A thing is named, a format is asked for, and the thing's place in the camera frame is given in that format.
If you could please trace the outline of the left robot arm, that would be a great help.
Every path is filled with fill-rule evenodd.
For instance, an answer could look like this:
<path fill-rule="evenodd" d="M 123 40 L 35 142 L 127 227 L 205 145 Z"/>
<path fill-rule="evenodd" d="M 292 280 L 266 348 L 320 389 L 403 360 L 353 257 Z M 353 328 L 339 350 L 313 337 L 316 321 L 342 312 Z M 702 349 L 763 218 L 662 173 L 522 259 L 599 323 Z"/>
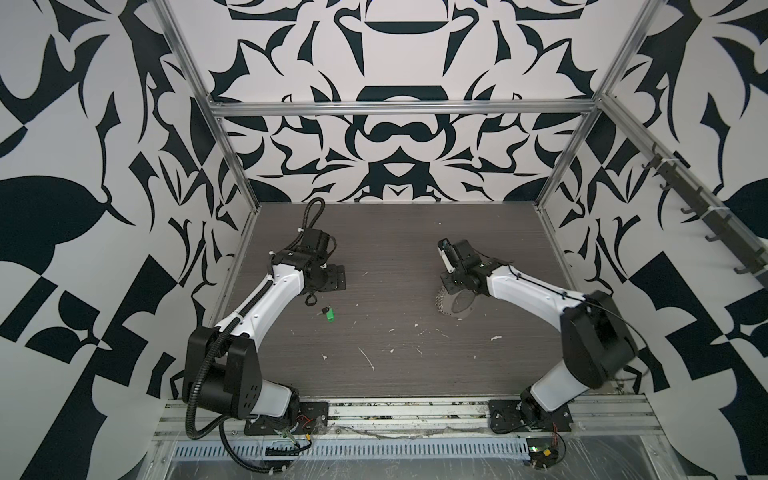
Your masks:
<path fill-rule="evenodd" d="M 294 299 L 314 306 L 317 294 L 346 288 L 344 267 L 329 262 L 335 249 L 333 236 L 303 229 L 296 244 L 271 255 L 266 276 L 237 308 L 190 335 L 182 392 L 189 418 L 199 409 L 233 419 L 286 415 L 296 394 L 263 377 L 260 347 Z"/>

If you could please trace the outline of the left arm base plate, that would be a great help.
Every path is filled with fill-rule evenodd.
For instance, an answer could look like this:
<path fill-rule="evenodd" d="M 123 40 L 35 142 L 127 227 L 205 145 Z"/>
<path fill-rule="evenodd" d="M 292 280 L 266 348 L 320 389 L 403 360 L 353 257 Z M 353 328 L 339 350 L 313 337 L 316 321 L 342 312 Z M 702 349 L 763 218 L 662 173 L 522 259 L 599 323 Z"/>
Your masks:
<path fill-rule="evenodd" d="M 246 436 L 279 435 L 289 432 L 303 436 L 327 425 L 329 403 L 320 401 L 299 401 L 291 403 L 280 417 L 260 415 L 246 421 Z"/>

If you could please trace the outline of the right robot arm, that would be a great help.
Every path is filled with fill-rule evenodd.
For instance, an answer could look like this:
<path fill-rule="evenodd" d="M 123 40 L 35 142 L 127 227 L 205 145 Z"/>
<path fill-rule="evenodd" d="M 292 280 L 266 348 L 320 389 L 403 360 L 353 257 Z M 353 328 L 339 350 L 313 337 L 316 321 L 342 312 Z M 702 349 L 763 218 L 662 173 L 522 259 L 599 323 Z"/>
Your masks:
<path fill-rule="evenodd" d="M 570 401 L 602 387 L 637 357 L 639 348 L 610 295 L 581 293 L 532 277 L 512 263 L 481 254 L 466 240 L 441 239 L 445 266 L 436 299 L 438 310 L 460 318 L 486 296 L 513 304 L 545 321 L 560 334 L 562 359 L 527 387 L 511 414 L 496 414 L 510 425 L 503 433 L 541 428 Z"/>

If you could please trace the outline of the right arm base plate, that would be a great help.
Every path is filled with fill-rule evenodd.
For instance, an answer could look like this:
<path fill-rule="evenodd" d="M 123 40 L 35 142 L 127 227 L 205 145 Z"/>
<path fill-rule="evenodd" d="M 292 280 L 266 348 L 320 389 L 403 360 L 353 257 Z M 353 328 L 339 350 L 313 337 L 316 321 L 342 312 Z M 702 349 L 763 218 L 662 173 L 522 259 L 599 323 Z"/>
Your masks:
<path fill-rule="evenodd" d="M 516 432 L 570 432 L 573 417 L 568 405 L 553 412 L 540 408 L 531 399 L 488 402 L 489 428 L 495 434 Z"/>

